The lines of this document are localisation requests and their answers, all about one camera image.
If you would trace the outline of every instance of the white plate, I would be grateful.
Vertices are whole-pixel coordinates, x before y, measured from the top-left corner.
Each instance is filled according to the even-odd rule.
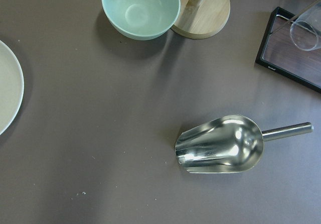
[[[18,59],[0,41],[0,135],[17,115],[24,95],[24,76]]]

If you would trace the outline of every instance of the plate rim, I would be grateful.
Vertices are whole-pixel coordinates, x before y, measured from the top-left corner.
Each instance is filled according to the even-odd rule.
[[[8,123],[4,126],[4,128],[0,129],[0,135],[1,135],[11,125],[11,123],[13,122],[13,120],[15,119],[15,117],[18,114],[18,111],[19,111],[19,109],[21,107],[22,99],[23,99],[23,96],[24,96],[25,81],[24,81],[24,75],[23,75],[23,72],[22,72],[22,68],[21,68],[20,62],[19,62],[18,58],[16,57],[16,55],[14,54],[14,52],[2,40],[0,40],[0,47],[5,48],[10,53],[10,55],[12,56],[14,62],[16,63],[16,66],[18,68],[18,72],[19,72],[19,75],[20,75],[20,81],[21,81],[20,98],[19,98],[19,102],[18,102],[16,111],[13,114],[13,116],[11,117],[11,119],[8,121]]]

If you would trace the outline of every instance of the bowl rim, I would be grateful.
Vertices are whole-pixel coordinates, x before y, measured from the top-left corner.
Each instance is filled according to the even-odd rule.
[[[123,32],[129,34],[129,35],[132,35],[132,36],[135,36],[135,37],[142,37],[142,38],[148,38],[148,37],[153,37],[153,36],[159,36],[161,34],[163,34],[164,32],[166,32],[169,28],[171,28],[173,26],[173,24],[176,22],[177,18],[179,17],[180,15],[180,10],[181,10],[181,0],[178,0],[178,10],[177,10],[177,14],[174,18],[174,20],[169,24],[169,27],[166,27],[165,29],[157,32],[157,33],[154,33],[154,34],[146,34],[146,35],[142,35],[142,34],[136,34],[136,33],[133,33],[133,32],[130,32],[128,30],[125,30],[124,28],[120,27],[114,20],[111,19],[110,15],[108,14],[105,6],[104,6],[104,0],[101,0],[101,3],[102,3],[102,7],[103,7],[103,10],[105,12],[105,14],[107,15],[108,19],[110,20],[110,22],[117,26],[120,30],[122,30]]]

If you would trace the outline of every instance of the scoop handle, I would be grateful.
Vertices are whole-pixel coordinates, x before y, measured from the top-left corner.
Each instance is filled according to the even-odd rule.
[[[301,135],[313,131],[313,125],[309,122],[262,131],[264,141],[277,140],[294,135]]]

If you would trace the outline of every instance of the black frame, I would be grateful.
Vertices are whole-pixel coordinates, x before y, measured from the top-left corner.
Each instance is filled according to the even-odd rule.
[[[273,63],[271,62],[268,62],[266,60],[263,59],[263,54],[264,54],[264,51],[266,49],[266,46],[267,46],[267,43],[268,43],[268,39],[269,39],[269,35],[271,33],[271,30],[272,30],[272,27],[273,27],[273,24],[274,24],[274,21],[275,21],[275,18],[277,16],[283,16],[287,19],[290,19],[294,16],[294,14],[288,12],[287,10],[281,8],[281,7],[277,7],[270,15],[270,18],[269,18],[269,21],[268,21],[268,24],[267,24],[267,27],[266,27],[266,30],[265,30],[265,33],[264,33],[264,36],[263,36],[263,39],[262,39],[262,42],[261,42],[261,45],[260,45],[260,48],[259,48],[259,51],[257,53],[257,56],[256,56],[256,59],[255,59],[255,62],[274,71],[274,72],[277,72],[287,78],[290,78],[308,88],[311,88],[319,93],[321,93],[321,86],[318,86],[300,76],[297,76],[277,65],[274,65]]]

